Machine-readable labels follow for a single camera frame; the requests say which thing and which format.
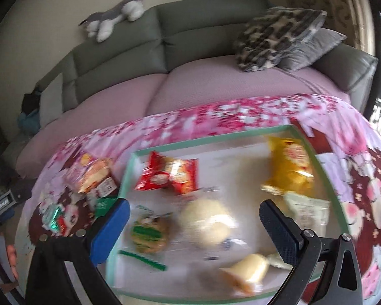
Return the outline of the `green white snack packet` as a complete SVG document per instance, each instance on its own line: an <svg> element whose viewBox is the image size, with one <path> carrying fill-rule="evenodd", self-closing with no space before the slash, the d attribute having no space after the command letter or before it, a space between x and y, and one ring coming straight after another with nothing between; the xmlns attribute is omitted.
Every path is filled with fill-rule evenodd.
<svg viewBox="0 0 381 305"><path fill-rule="evenodd" d="M57 223L58 216L64 216L64 208L62 205L51 204L41 212L43 228L55 235L61 235Z"/></svg>

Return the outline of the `pink swiss roll snack bag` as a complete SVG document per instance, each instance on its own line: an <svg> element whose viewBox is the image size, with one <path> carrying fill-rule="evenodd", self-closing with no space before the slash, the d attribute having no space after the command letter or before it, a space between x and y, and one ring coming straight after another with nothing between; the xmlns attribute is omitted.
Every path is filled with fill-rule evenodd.
<svg viewBox="0 0 381 305"><path fill-rule="evenodd" d="M83 176L94 160L92 155L84 152L73 161L65 174L65 182L71 189L79 192Z"/></svg>

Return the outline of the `clear bag round bun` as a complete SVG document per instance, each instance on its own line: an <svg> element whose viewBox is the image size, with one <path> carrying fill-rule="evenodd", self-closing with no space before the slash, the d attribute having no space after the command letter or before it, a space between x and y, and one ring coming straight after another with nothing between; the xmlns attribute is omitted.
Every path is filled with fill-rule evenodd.
<svg viewBox="0 0 381 305"><path fill-rule="evenodd" d="M241 235L232 211L214 197L195 197L177 205L177 241L200 249L216 249Z"/></svg>

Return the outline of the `orange beige bread snack bag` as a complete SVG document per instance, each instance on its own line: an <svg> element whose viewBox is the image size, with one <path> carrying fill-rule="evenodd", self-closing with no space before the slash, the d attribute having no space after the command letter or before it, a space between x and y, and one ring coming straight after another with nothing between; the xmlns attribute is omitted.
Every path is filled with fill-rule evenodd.
<svg viewBox="0 0 381 305"><path fill-rule="evenodd" d="M115 182L111 173L111 160L109 158L94 158L89 154L84 154L79 163L82 169L77 179L78 193L88 193L108 178Z"/></svg>

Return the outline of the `small red candy packet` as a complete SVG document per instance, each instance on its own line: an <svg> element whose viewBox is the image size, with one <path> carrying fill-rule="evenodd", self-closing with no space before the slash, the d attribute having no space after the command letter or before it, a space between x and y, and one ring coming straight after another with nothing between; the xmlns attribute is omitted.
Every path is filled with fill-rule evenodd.
<svg viewBox="0 0 381 305"><path fill-rule="evenodd" d="M65 223L64 216L58 216L57 223L58 223L61 235L66 235L67 225Z"/></svg>

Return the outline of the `white pale snack packet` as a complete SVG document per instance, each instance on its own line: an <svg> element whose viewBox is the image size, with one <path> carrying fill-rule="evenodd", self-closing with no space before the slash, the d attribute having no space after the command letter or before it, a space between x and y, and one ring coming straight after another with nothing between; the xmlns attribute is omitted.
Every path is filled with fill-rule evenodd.
<svg viewBox="0 0 381 305"><path fill-rule="evenodd" d="M330 215L329 201L294 192L285 193L283 199L292 213L292 219L301 230L311 229L319 237L326 236Z"/></svg>

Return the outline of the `pale yellow cake packet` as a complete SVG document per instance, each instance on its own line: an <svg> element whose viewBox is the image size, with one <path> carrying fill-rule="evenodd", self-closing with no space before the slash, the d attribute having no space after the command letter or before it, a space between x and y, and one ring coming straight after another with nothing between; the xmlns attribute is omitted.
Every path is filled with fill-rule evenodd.
<svg viewBox="0 0 381 305"><path fill-rule="evenodd" d="M259 253L247 255L228 268L220 268L224 279L237 292L254 295L262 290L262 280L268 271L266 257Z"/></svg>

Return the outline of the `pink cartoon print blanket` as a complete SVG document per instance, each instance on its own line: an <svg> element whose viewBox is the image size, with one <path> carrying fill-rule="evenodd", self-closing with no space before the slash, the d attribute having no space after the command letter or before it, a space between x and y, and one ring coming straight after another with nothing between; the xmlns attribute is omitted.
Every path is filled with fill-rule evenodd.
<svg viewBox="0 0 381 305"><path fill-rule="evenodd" d="M18 159L17 170L36 178L15 237L22 280L38 238L29 220L41 200L60 197L65 171L81 154L109 158L121 178L139 149L294 125L315 150L344 210L356 241L363 301L381 302L381 134L349 103L318 94L244 98L90 127L97 112L84 107L67 112L35 135Z"/></svg>

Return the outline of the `yellow snack packet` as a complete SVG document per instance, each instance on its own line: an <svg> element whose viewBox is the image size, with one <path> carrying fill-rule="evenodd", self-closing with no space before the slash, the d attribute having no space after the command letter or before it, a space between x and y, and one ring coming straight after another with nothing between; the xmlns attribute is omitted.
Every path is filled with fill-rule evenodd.
<svg viewBox="0 0 381 305"><path fill-rule="evenodd" d="M299 139L268 136L271 151L270 172L261 190L272 195L285 195L294 192L299 195L313 196L313 166Z"/></svg>

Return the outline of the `teal black items by sofa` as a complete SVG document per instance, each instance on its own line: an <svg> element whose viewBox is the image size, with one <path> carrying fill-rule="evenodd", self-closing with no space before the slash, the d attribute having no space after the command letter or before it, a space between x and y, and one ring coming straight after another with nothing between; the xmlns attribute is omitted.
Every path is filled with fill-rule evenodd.
<svg viewBox="0 0 381 305"><path fill-rule="evenodd" d="M32 92L26 93L22 99L21 112L17 124L22 133L34 136L40 131L40 96L41 91L36 87Z"/></svg>

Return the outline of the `dark green small packet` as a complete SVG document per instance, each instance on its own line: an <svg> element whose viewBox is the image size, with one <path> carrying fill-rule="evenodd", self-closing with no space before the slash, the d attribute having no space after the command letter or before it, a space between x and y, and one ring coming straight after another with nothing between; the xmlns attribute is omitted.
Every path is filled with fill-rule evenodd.
<svg viewBox="0 0 381 305"><path fill-rule="evenodd" d="M105 216L117 201L116 197L100 197L96 203L95 219Z"/></svg>

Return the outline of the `green rimmed cardboard box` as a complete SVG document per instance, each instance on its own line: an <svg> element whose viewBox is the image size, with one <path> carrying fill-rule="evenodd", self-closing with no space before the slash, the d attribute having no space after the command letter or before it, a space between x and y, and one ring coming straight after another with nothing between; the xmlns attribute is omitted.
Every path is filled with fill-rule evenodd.
<svg viewBox="0 0 381 305"><path fill-rule="evenodd" d="M175 227L168 247L153 255L165 265L166 270L161 271L128 256L133 247L128 224L106 261L105 279L117 296L163 304L264 304L275 294L288 274L283 269L270 268L260 292L252 296L232 290L220 271L248 254L275 252L259 219L259 206L270 197L261 190L271 176L269 136L302 138L295 127L283 125L157 147L166 156L197 159L199 188L205 196L219 200L237 226L223 245L213 249L191 244Z"/></svg>

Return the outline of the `green striped cookie packet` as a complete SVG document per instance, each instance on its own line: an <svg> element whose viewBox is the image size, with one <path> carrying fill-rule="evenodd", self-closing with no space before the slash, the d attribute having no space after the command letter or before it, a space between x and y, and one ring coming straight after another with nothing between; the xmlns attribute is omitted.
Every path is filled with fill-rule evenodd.
<svg viewBox="0 0 381 305"><path fill-rule="evenodd" d="M134 221L131 227L131 241L137 252L158 253L170 240L171 214L144 216Z"/></svg>

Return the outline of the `red patterned snack packet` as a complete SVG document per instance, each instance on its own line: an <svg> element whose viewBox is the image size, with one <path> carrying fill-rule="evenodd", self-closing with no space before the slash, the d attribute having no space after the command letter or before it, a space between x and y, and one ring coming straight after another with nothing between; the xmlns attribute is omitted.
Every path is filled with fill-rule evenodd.
<svg viewBox="0 0 381 305"><path fill-rule="evenodd" d="M185 195L198 189L197 170L197 159L174 158L152 151L135 190L172 189Z"/></svg>

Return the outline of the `grey cushion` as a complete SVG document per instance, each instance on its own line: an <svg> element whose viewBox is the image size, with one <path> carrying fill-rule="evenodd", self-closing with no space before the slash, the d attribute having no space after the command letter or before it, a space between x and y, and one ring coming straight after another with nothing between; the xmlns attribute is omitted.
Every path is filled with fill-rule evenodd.
<svg viewBox="0 0 381 305"><path fill-rule="evenodd" d="M284 57L277 67L286 72L295 72L311 66L346 38L347 36L340 32L321 28L311 39L302 42L288 56Z"/></svg>

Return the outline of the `black white patterned cushion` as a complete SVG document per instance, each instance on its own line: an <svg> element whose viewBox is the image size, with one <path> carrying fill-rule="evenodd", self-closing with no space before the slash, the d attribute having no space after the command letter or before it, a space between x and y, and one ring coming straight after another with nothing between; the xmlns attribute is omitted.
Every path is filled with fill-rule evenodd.
<svg viewBox="0 0 381 305"><path fill-rule="evenodd" d="M272 7L251 19L234 42L235 58L243 72L267 70L307 42L321 28L325 10Z"/></svg>

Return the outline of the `grey white plush dog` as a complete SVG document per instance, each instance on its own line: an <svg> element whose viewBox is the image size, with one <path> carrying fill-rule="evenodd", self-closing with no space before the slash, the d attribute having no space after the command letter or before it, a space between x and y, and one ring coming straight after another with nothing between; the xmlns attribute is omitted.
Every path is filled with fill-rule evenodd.
<svg viewBox="0 0 381 305"><path fill-rule="evenodd" d="M144 13L143 0L122 0L104 12L90 14L78 26L84 28L87 37L95 37L101 43L112 35L116 24L121 21L134 22Z"/></svg>

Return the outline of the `grey sofa with pink cover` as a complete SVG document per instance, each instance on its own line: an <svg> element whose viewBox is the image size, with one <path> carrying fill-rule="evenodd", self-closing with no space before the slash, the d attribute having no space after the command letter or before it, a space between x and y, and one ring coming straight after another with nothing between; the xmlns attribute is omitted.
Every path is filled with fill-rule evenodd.
<svg viewBox="0 0 381 305"><path fill-rule="evenodd" d="M79 107L98 111L90 127L107 127L251 96L325 94L364 111L378 61L344 41L295 72L275 66L247 73L237 67L237 35L270 6L268 0L170 2L150 8L138 21L119 23L104 43L85 41L37 82L42 93L55 91L40 107L54 119L40 122L40 131ZM34 136L21 131L3 153L3 160L24 178L35 178L17 170Z"/></svg>

